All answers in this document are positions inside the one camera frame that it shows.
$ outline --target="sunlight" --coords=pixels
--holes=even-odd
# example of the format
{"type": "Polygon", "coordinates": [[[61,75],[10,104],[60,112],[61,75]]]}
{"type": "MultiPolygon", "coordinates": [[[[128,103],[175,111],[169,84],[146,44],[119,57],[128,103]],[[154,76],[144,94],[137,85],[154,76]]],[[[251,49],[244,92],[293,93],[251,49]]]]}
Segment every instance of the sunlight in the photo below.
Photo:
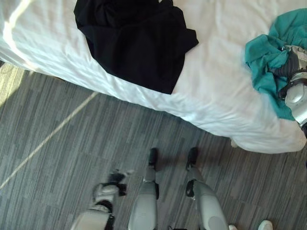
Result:
{"type": "Polygon", "coordinates": [[[0,107],[19,88],[25,70],[4,63],[0,68],[0,107]]]}
{"type": "Polygon", "coordinates": [[[80,112],[94,97],[98,95],[97,92],[93,92],[84,102],[81,103],[68,117],[66,117],[62,123],[56,127],[38,146],[30,153],[30,155],[24,159],[24,161],[18,165],[18,167],[12,172],[12,174],[1,184],[0,190],[22,169],[24,165],[31,160],[39,150],[57,133],[59,132],[78,112],[80,112]]]}
{"type": "Polygon", "coordinates": [[[33,1],[34,0],[22,0],[19,3],[18,7],[11,14],[9,21],[4,23],[3,39],[10,46],[11,50],[14,53],[25,61],[24,64],[25,67],[35,71],[37,67],[35,66],[35,64],[33,64],[31,61],[28,60],[27,56],[23,52],[21,52],[17,48],[12,35],[13,28],[16,26],[18,18],[24,13],[24,11],[29,7],[31,2],[33,1]]]}

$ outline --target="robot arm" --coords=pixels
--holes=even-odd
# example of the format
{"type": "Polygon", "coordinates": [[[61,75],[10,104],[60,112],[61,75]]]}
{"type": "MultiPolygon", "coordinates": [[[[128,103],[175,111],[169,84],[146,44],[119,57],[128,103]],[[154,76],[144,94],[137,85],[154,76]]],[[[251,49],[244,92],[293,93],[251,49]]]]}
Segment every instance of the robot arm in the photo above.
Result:
{"type": "Polygon", "coordinates": [[[71,230],[113,230],[114,203],[118,196],[126,194],[127,186],[120,184],[124,178],[124,174],[115,171],[106,184],[98,184],[93,190],[94,205],[78,216],[71,230]]]}

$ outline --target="bed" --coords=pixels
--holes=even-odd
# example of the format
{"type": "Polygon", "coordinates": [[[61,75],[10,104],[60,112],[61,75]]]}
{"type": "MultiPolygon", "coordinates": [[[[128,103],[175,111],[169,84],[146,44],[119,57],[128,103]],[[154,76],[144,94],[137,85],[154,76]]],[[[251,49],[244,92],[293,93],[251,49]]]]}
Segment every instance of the bed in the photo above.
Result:
{"type": "Polygon", "coordinates": [[[0,59],[166,111],[249,151],[281,153],[305,146],[297,123],[279,119],[268,98],[252,88],[243,56],[246,42],[266,34],[279,14],[307,7],[306,0],[174,0],[200,43],[186,54],[171,95],[106,73],[76,27],[75,3],[2,0],[0,59]]]}

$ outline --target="gray carpet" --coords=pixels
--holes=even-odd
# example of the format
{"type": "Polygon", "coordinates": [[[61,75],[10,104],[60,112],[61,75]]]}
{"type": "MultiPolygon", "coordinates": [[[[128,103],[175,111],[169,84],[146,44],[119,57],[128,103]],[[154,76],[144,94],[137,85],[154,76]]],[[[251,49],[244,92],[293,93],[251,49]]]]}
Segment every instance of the gray carpet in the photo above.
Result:
{"type": "Polygon", "coordinates": [[[0,191],[0,230],[70,229],[90,205],[92,187],[115,168],[135,170],[127,179],[128,195],[116,210],[115,229],[127,229],[151,147],[158,147],[161,155],[159,229],[171,225],[196,230],[194,203],[184,196],[186,155],[193,146],[201,150],[198,166],[229,223],[256,230],[263,219],[270,219],[275,230],[307,229],[306,148],[279,155],[233,149],[229,139],[167,113],[95,96],[71,83],[4,64],[0,183],[33,157],[0,191]],[[84,107],[70,116],[80,105],[84,107]]]}

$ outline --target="white shoe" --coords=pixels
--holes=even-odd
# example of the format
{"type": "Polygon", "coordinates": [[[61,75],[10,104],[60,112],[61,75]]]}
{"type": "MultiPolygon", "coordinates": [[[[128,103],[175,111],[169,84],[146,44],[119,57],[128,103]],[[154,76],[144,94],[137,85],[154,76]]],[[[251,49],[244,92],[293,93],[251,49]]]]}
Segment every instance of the white shoe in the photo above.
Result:
{"type": "Polygon", "coordinates": [[[229,230],[238,230],[234,225],[229,225],[229,230]]]}
{"type": "Polygon", "coordinates": [[[259,225],[258,230],[273,230],[273,225],[272,225],[272,223],[270,221],[264,220],[259,225]]]}

